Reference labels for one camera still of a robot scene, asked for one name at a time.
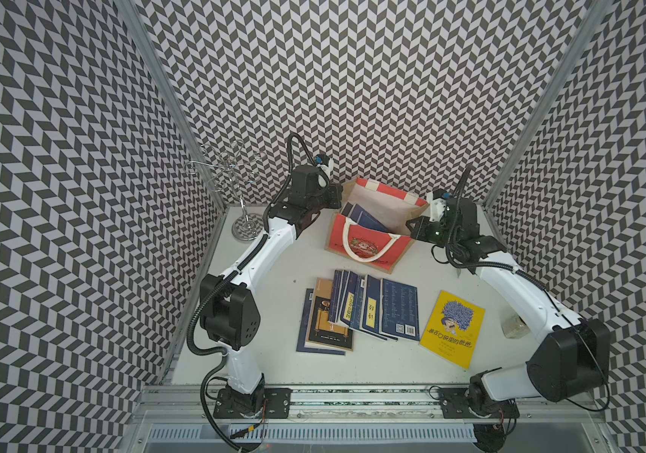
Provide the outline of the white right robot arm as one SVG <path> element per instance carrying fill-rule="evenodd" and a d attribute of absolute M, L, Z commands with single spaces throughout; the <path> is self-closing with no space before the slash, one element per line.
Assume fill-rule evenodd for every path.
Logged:
<path fill-rule="evenodd" d="M 447 264 L 491 286 L 536 340 L 528 360 L 470 379 L 464 392 L 470 413 L 508 415 L 517 411 L 519 398 L 570 401 L 609 387 L 610 330 L 604 322 L 585 319 L 565 307 L 544 283 L 521 270 L 501 241 L 481 234 L 472 201 L 451 194 L 434 203 L 431 216 L 407 226 L 415 238 L 444 249 Z"/>

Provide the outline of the blue book yellow label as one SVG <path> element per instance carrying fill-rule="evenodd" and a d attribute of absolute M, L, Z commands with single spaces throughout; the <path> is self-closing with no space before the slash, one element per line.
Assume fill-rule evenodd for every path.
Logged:
<path fill-rule="evenodd" d="M 383 341 L 398 340 L 381 334 L 381 279 L 336 269 L 332 281 L 336 324 Z"/>

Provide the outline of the dark grey back-cover book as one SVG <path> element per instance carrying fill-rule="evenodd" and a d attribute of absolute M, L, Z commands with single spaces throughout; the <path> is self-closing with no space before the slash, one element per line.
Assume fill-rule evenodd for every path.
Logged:
<path fill-rule="evenodd" d="M 385 226 L 382 222 L 380 222 L 376 217 L 374 217 L 359 204 L 347 202 L 343 207 L 341 213 L 363 228 L 368 228 L 369 230 L 376 230 L 384 233 L 391 232 L 391 230 L 389 230 L 387 226 Z"/>

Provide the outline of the blue book text back cover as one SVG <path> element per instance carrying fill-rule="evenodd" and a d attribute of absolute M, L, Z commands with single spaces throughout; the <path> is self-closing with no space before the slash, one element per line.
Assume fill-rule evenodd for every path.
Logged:
<path fill-rule="evenodd" d="M 390 279 L 381 281 L 381 334 L 398 340 L 419 340 L 417 288 Z"/>

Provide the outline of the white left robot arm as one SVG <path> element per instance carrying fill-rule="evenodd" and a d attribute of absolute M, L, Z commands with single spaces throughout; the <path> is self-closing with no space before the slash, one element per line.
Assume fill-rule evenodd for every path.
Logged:
<path fill-rule="evenodd" d="M 241 415 L 262 413 L 265 405 L 265 376 L 249 352 L 261 326 L 257 286 L 321 211 L 341 207 L 342 186 L 332 182 L 332 173 L 334 164 L 322 155 L 290 171 L 262 214 L 262 231 L 244 254 L 222 274 L 209 274 L 200 283 L 185 344 L 195 356 L 221 356 L 228 372 L 223 403 Z"/>

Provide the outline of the red burlap Christmas bag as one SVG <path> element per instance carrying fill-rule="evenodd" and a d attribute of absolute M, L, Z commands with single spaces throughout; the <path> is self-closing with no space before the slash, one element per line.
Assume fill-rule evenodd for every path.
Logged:
<path fill-rule="evenodd" d="M 342 207 L 332 217 L 325 249 L 392 274 L 415 241 L 406 223 L 428 207 L 416 194 L 358 177 L 343 184 Z"/>

